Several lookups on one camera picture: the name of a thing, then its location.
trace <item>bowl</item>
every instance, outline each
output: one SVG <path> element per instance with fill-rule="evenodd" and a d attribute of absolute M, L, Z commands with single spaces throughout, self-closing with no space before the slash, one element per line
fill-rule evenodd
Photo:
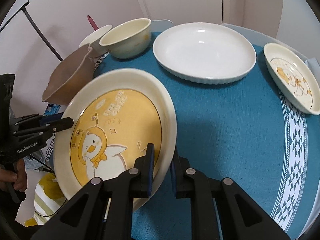
<path fill-rule="evenodd" d="M 92 177 L 117 177 L 155 145 L 152 195 L 170 166 L 177 122 L 169 93 L 153 75 L 119 69 L 98 76 L 73 98 L 63 114 L 72 128 L 56 134 L 54 168 L 59 186 L 72 198 Z M 147 199 L 137 199 L 134 209 Z"/>
<path fill-rule="evenodd" d="M 142 53 L 151 40 L 151 20 L 135 19 L 113 28 L 99 44 L 116 58 L 132 58 Z"/>
<path fill-rule="evenodd" d="M 112 29 L 112 25 L 106 25 L 98 30 L 94 31 L 93 33 L 89 34 L 79 45 L 79 48 L 85 44 L 91 44 L 90 47 L 93 48 L 93 52 L 91 53 L 90 57 L 99 57 L 107 52 L 106 47 L 101 46 L 99 44 L 100 39 L 103 35 L 105 35 L 108 31 Z"/>
<path fill-rule="evenodd" d="M 204 84 L 238 81 L 257 59 L 244 36 L 213 23 L 186 23 L 167 29 L 154 41 L 153 54 L 171 74 Z"/>
<path fill-rule="evenodd" d="M 52 72 L 42 102 L 67 106 L 72 98 L 93 78 L 92 48 L 84 45 L 66 57 Z"/>
<path fill-rule="evenodd" d="M 286 47 L 268 43 L 264 55 L 270 75 L 285 97 L 306 114 L 320 114 L 320 88 L 307 65 Z"/>

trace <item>blue tablecloth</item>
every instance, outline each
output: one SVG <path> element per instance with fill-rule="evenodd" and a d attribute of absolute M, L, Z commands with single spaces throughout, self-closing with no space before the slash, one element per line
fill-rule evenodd
<path fill-rule="evenodd" d="M 153 40 L 158 33 L 153 33 Z M 171 95 L 177 115 L 177 147 L 208 177 L 233 178 L 295 239 L 315 201 L 320 178 L 319 117 L 297 111 L 272 80 L 263 49 L 242 80 L 204 85 L 164 70 L 152 52 L 119 60 L 111 55 L 95 76 L 138 68 L 156 76 Z M 170 174 L 156 194 L 134 213 L 137 240 L 191 239 L 189 200 L 174 198 Z"/>

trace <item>yellow cartoon plate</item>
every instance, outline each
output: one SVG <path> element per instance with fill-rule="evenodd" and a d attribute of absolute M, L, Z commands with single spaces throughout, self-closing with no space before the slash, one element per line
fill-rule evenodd
<path fill-rule="evenodd" d="M 153 193 L 169 168 L 177 134 L 171 97 L 151 74 L 114 70 L 87 84 L 63 117 L 71 129 L 56 135 L 54 167 L 60 188 L 70 199 L 90 179 L 117 177 L 155 145 Z M 146 200 L 136 200 L 134 208 Z"/>
<path fill-rule="evenodd" d="M 264 47 L 268 70 L 286 98 L 306 114 L 320 114 L 320 88 L 307 65 L 286 47 L 268 43 Z"/>

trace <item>brown bowl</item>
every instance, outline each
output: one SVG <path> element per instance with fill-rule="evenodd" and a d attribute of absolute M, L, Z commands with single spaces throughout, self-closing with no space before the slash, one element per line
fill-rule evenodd
<path fill-rule="evenodd" d="M 67 106 L 74 96 L 93 78 L 94 62 L 89 59 L 92 48 L 86 44 L 67 58 L 53 71 L 42 102 Z"/>

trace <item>person's hand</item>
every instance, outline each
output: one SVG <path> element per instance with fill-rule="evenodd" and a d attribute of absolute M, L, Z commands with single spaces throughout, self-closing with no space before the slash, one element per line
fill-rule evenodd
<path fill-rule="evenodd" d="M 14 183 L 13 188 L 15 190 L 19 190 L 20 192 L 24 192 L 27 189 L 28 181 L 27 181 L 27 173 L 24 166 L 24 160 L 21 159 L 17 161 L 17 173 L 12 171 L 7 171 L 0 169 L 0 189 L 3 191 L 7 191 L 7 187 L 5 182 Z"/>

